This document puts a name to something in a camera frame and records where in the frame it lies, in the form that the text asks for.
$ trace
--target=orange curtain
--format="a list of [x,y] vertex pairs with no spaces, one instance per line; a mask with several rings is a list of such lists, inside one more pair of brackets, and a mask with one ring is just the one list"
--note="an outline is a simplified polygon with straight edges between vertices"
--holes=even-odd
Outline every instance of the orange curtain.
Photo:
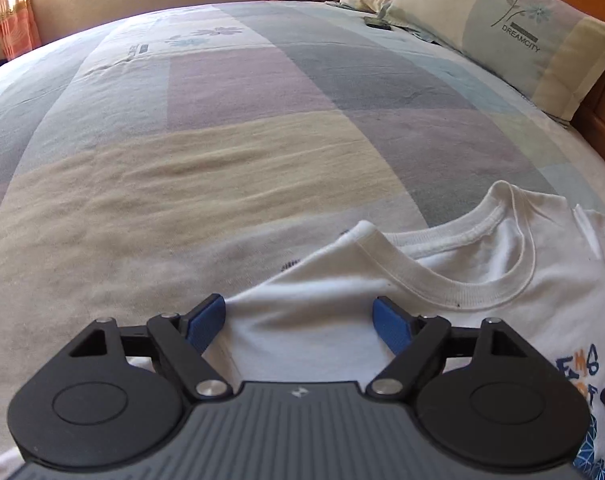
[[41,46],[29,0],[0,0],[0,46],[7,59]]

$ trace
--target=white t-shirt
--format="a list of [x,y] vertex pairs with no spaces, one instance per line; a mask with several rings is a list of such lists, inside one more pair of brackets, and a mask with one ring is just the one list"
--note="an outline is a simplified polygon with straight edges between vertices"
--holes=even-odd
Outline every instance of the white t-shirt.
[[605,480],[604,215],[497,182],[476,209],[438,227],[382,234],[360,222],[230,298],[225,327],[204,356],[234,387],[242,380],[365,386],[393,358],[372,324],[378,296],[454,326],[508,322],[589,401],[595,454],[585,448],[577,465]]

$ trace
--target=mattress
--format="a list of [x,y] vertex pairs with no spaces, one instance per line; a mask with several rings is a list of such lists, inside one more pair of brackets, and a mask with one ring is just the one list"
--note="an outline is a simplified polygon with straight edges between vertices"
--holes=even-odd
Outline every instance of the mattress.
[[576,131],[325,4],[152,12],[0,67],[0,452],[12,394],[92,319],[185,312],[361,219],[457,218],[496,180],[605,213]]

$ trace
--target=ribbed neckline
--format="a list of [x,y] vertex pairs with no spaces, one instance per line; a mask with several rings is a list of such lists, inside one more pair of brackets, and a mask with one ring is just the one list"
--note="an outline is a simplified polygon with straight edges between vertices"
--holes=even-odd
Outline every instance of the ribbed neckline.
[[[515,298],[529,283],[535,267],[535,246],[522,190],[505,181],[491,186],[481,203],[466,215],[420,231],[383,234],[367,221],[349,232],[388,274],[427,303],[452,310],[479,310]],[[514,266],[496,280],[456,282],[422,266],[414,258],[462,247],[492,232],[509,214],[516,219],[519,255]],[[403,247],[411,256],[401,252]]]

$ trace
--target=ribbed gray surface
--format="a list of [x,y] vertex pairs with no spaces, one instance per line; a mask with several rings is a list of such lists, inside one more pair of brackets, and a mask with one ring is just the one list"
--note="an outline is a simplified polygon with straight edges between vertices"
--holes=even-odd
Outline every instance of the ribbed gray surface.
[[[292,394],[302,386],[308,393]],[[247,383],[202,404],[164,449],[135,465],[70,474],[29,464],[12,480],[579,480],[569,466],[495,475],[432,448],[397,404],[366,400],[354,383]]]

